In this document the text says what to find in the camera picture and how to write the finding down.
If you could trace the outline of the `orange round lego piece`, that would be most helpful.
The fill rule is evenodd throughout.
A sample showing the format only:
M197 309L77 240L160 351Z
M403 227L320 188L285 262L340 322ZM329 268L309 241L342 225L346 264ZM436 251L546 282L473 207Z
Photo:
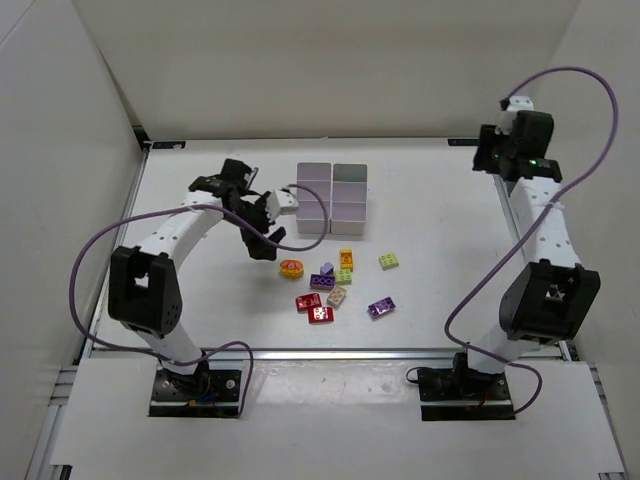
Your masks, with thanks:
M304 264L295 259L285 259L280 262L280 274L287 279L299 279L304 275Z

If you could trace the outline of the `orange lego brick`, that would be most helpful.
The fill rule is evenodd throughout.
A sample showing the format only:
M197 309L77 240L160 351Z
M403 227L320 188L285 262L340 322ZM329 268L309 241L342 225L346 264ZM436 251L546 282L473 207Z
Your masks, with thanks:
M353 252L351 249L341 249L340 255L340 268L342 270L352 271L354 269Z

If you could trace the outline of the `light green lego brick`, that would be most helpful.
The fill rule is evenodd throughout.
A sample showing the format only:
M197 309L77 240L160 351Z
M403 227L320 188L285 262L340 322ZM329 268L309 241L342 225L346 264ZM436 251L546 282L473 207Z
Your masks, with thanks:
M338 285L350 285L352 283L352 271L339 269L334 272L335 283Z
M394 253L383 254L378 258L378 261L383 270L389 270L399 266L399 260Z

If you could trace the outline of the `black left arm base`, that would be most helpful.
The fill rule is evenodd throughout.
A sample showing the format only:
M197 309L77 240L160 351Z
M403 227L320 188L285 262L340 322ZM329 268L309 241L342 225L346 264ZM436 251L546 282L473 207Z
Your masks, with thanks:
M165 369L155 373L148 416L235 418L240 407L241 370L213 369L200 380L182 381Z

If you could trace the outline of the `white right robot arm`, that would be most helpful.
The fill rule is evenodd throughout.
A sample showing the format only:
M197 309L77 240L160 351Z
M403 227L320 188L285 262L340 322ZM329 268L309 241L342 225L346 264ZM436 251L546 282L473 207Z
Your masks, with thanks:
M546 156L553 130L550 114L520 110L480 131L473 168L493 175L503 193L524 261L497 324L467 351L469 368L482 374L500 374L536 346L574 338L601 285L575 253L555 197L562 174Z

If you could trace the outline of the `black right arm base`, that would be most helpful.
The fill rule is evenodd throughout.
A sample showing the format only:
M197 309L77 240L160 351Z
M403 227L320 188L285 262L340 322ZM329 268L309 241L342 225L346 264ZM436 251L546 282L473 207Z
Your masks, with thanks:
M423 422L516 419L505 373L485 375L458 367L413 367L405 377L418 387Z

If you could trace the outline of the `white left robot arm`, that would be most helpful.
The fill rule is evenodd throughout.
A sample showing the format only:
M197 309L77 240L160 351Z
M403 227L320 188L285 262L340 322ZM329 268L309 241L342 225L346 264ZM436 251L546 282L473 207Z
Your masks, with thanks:
M162 367L173 375L194 377L203 369L203 351L180 325L183 301L178 271L197 243L221 221L240 230L249 257L273 261L286 235L275 220L298 208L287 189L247 198L255 168L234 159L220 173L200 176L188 187L179 213L170 215L149 237L133 247L120 246L111 255L109 316L134 331L162 356Z

